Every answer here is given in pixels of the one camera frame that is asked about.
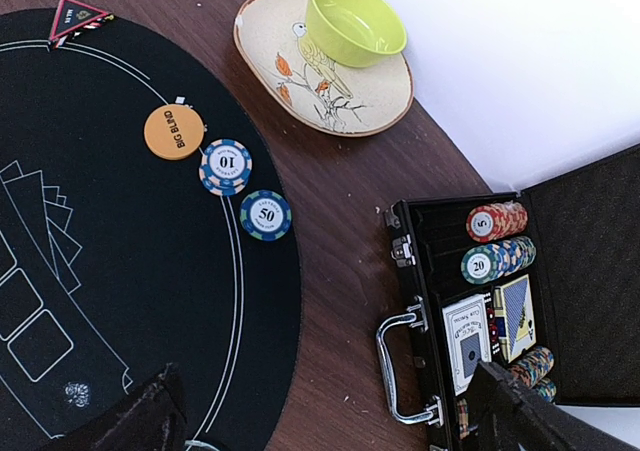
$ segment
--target white wall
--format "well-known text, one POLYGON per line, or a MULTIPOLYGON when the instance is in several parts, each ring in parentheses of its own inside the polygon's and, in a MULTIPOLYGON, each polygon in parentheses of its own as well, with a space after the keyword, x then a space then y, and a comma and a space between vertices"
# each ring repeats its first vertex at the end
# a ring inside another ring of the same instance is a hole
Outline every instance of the white wall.
MULTIPOLYGON (((640 143, 640 0, 387 0, 416 97, 495 190, 640 143)), ((567 408, 640 446, 640 410, 567 408)))

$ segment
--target wooden table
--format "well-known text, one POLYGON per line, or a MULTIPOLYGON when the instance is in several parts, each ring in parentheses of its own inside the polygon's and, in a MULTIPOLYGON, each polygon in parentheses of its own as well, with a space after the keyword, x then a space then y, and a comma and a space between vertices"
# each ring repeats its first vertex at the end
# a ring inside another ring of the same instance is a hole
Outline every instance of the wooden table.
MULTIPOLYGON (((0 0, 0 13, 57 1, 0 0)), ((381 384, 374 332, 402 309, 381 213, 403 198, 486 192, 474 169, 417 103, 371 138, 336 138, 295 121, 234 47, 232 24, 244 0, 81 1, 189 51, 242 103, 271 148, 295 213, 304 317, 297 372, 269 449, 426 449, 424 426, 389 416, 381 384)), ((391 345, 402 404, 417 410, 407 337, 398 332, 391 345)))

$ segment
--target bird illustration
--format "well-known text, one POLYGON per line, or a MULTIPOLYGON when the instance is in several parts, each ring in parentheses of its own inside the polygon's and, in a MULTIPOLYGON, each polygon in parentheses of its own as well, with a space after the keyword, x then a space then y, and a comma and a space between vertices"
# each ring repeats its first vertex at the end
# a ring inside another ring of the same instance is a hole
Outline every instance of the bird illustration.
POLYGON ((335 61, 324 54, 324 52, 316 46, 316 43, 311 40, 307 34, 305 24, 295 23, 293 25, 293 34, 298 38, 298 51, 300 51, 302 58, 307 64, 311 66, 311 69, 333 85, 345 99, 353 98, 353 93, 336 73, 335 61))

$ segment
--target bowl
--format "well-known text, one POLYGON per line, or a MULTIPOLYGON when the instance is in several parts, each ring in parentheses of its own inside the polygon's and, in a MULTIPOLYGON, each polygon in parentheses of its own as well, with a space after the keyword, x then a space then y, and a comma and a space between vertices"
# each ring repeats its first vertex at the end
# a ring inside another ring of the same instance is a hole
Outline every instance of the bowl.
POLYGON ((345 66, 364 68, 402 52, 407 32, 384 0, 309 0, 309 37, 345 66))

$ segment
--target red and black triangle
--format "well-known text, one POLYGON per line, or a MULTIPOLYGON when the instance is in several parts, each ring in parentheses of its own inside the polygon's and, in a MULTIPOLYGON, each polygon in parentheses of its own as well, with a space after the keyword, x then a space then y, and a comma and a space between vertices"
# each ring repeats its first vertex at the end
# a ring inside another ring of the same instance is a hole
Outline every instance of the red and black triangle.
POLYGON ((76 0, 60 0, 56 17, 49 33, 49 42, 53 43, 69 34, 80 31, 87 25, 102 22, 110 13, 76 0))

